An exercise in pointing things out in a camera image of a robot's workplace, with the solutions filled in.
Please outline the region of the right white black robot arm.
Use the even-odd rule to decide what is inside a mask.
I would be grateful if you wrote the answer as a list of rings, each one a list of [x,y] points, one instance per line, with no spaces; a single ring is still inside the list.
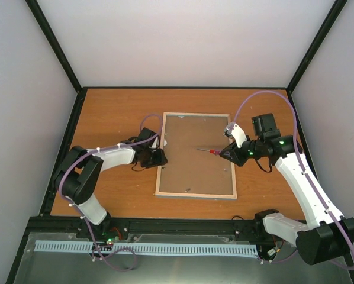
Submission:
[[[235,122],[224,130],[232,143],[219,156],[238,167],[253,159],[268,159],[267,172],[276,169],[296,197],[305,221],[285,217],[275,209],[255,215],[257,234],[275,235],[297,249],[309,265],[332,261],[351,252],[354,218],[346,218],[325,194],[307,164],[293,135],[282,136],[273,114],[252,118],[256,139],[252,140]]]

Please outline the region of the blue wooden photo frame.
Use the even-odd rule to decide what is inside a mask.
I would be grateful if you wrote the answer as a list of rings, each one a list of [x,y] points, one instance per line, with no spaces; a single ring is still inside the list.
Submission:
[[[223,131],[229,114],[166,112],[161,146],[168,162],[158,167],[156,196],[236,199],[236,175],[230,161],[197,148],[222,150],[231,143]]]

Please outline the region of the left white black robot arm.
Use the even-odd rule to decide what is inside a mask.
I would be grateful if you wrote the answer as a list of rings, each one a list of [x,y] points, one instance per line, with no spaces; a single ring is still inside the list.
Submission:
[[[143,127],[139,135],[114,146],[74,146],[53,174],[51,185],[88,222],[91,233],[104,238],[111,231],[111,216],[95,196],[101,172],[125,165],[135,172],[163,166],[168,160],[160,144],[160,133]]]

